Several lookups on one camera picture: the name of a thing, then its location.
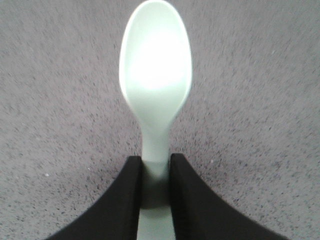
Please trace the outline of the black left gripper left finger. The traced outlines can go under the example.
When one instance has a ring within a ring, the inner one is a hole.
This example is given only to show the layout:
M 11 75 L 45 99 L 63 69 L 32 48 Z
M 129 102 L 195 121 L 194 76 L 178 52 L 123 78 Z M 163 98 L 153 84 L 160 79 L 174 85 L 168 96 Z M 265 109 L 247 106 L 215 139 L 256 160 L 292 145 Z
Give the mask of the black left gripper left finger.
M 136 240 L 143 164 L 130 156 L 106 192 L 49 240 Z

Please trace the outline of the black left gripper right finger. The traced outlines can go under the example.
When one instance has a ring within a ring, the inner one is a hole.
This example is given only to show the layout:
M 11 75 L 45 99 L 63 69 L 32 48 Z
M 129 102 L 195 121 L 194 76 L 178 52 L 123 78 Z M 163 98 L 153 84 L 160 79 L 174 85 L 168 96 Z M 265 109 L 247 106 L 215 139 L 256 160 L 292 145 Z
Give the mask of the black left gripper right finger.
M 284 240 L 220 198 L 185 156 L 170 157 L 169 194 L 178 240 Z

